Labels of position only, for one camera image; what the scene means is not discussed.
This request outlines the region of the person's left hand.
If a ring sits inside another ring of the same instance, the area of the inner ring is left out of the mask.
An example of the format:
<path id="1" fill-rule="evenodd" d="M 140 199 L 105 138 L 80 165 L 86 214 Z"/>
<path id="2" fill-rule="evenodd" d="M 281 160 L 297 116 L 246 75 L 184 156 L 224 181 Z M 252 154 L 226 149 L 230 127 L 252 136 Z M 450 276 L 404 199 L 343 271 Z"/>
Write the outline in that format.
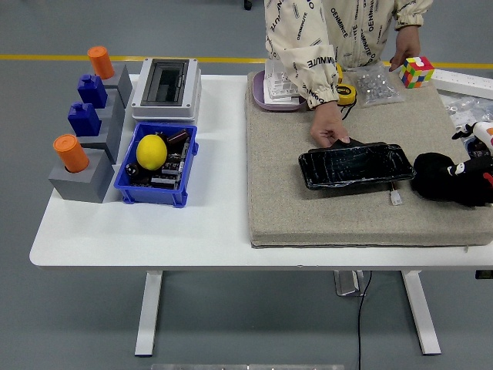
<path id="1" fill-rule="evenodd" d="M 390 60 L 389 71 L 393 72 L 403 65 L 407 58 L 419 56 L 420 53 L 419 27 L 417 25 L 408 25 L 400 28 L 397 31 L 396 50 Z"/>

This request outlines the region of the person's right hand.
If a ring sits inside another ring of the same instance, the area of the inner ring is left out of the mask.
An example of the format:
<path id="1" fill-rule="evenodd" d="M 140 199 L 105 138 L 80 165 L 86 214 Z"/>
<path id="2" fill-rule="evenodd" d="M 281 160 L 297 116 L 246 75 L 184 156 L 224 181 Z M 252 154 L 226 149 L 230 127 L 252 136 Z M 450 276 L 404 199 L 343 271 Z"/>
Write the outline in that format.
<path id="1" fill-rule="evenodd" d="M 331 147 L 338 140 L 342 143 L 350 142 L 336 102 L 324 103 L 315 108 L 310 135 L 316 144 L 323 148 Z"/>

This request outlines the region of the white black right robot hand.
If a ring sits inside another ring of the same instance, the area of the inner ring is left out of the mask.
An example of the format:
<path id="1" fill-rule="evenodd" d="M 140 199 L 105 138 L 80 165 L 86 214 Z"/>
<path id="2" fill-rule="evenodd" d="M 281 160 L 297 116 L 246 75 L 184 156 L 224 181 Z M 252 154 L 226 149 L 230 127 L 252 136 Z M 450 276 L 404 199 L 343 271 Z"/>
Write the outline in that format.
<path id="1" fill-rule="evenodd" d="M 473 135 L 486 146 L 488 155 L 471 157 L 470 160 L 449 166 L 447 172 L 453 177 L 481 175 L 484 180 L 492 185 L 492 122 L 477 121 L 467 123 L 463 128 L 457 129 L 451 138 L 457 140 L 462 137 L 469 137 L 470 135 Z"/>

